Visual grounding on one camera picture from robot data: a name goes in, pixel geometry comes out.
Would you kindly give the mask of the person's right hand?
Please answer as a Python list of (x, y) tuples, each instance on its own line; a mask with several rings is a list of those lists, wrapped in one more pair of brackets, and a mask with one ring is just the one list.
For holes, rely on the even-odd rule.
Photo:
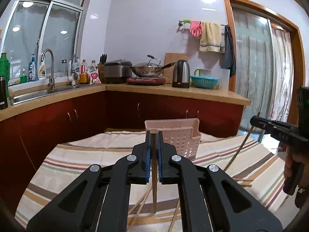
[(281, 145), (286, 153), (284, 165), (284, 192), (293, 195), (296, 188), (295, 205), (301, 208), (308, 197), (308, 148)]

